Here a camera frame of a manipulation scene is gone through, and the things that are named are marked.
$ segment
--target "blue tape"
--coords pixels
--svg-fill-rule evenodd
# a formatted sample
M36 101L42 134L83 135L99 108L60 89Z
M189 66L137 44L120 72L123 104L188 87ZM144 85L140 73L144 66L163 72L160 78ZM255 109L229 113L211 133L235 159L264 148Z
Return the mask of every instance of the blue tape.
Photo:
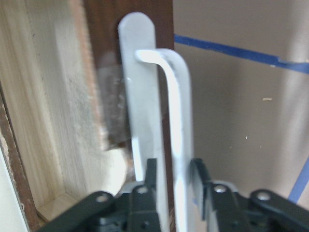
M297 203L308 182L309 182L309 157L307 158L305 165L300 171L300 174L291 190L289 200L294 203Z
M220 43L213 43L203 40L198 40L186 36L174 35L174 41L178 44L184 44L188 46L198 47L206 50L212 50L215 52L224 53L230 56L248 59L268 65L274 65L276 67L294 70L301 73L309 74L309 63L288 63L280 60L279 57L268 55L260 52L254 52L242 48L223 45Z

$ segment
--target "brown wooden board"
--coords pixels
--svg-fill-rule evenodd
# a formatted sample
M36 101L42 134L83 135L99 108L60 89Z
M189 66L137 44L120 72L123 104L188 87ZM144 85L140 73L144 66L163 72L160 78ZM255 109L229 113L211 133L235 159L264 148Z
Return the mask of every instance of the brown wooden board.
M0 145L29 228L35 231L40 228L38 216L6 113L5 103L2 100L2 90L0 94Z
M155 25L157 47L174 49L172 0L83 0L83 3L109 139L111 143L120 144L128 140L130 136L119 51L118 24L126 14L142 12L149 16ZM161 70L159 73L161 108L163 112L167 112L165 79L162 77ZM163 116L169 208L172 212L173 178L169 121L167 113L163 113Z

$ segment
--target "white speck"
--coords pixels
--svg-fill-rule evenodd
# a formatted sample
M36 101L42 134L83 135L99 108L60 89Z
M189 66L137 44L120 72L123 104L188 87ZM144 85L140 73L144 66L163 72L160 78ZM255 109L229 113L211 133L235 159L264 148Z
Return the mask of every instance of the white speck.
M269 101L269 102L271 102L272 98L263 98L262 101Z

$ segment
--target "screw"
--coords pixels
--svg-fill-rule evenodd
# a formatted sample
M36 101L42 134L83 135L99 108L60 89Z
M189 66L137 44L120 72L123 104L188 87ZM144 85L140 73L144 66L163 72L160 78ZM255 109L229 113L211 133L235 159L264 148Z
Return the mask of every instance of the screw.
M259 192L256 197L261 201L270 200L270 194L267 192Z
M100 202L100 203L106 202L108 200L108 196L107 196L107 194L103 194L101 196L98 196L96 200L97 200L97 202Z
M224 185L216 185L214 190L218 193L226 192L226 187Z
M137 192L139 194L144 194L144 193L148 192L148 189L147 189L147 187L140 187L140 188L137 189Z

